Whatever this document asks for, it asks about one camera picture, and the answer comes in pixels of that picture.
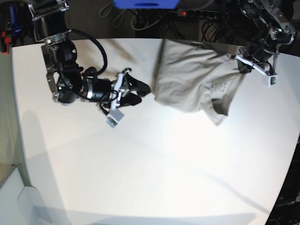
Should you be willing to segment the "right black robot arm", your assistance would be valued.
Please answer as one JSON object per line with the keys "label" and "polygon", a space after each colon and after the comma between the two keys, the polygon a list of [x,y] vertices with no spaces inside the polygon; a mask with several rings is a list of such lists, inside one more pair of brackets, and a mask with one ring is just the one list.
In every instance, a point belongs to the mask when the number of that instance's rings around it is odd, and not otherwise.
{"label": "right black robot arm", "polygon": [[[100,79],[108,66],[103,46],[91,35],[67,27],[65,12],[69,9],[65,0],[26,0],[33,22],[34,39],[43,42],[41,50],[47,70],[46,79],[53,101],[69,105],[76,100],[95,103],[105,115],[105,122],[116,127],[124,118],[121,107],[135,106],[150,94],[150,87],[133,78],[130,68],[116,74],[116,79]],[[79,66],[77,49],[69,39],[75,33],[89,39],[100,50],[103,66],[84,69]]]}

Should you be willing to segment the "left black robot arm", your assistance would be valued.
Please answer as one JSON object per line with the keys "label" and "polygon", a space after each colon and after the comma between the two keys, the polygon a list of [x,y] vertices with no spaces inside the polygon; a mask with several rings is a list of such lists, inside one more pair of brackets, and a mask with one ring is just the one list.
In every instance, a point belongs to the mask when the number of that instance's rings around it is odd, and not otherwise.
{"label": "left black robot arm", "polygon": [[283,46],[291,46],[297,31],[292,0],[231,0],[225,6],[228,26],[245,44],[235,56],[242,74],[260,73],[266,86],[278,83],[276,65]]}

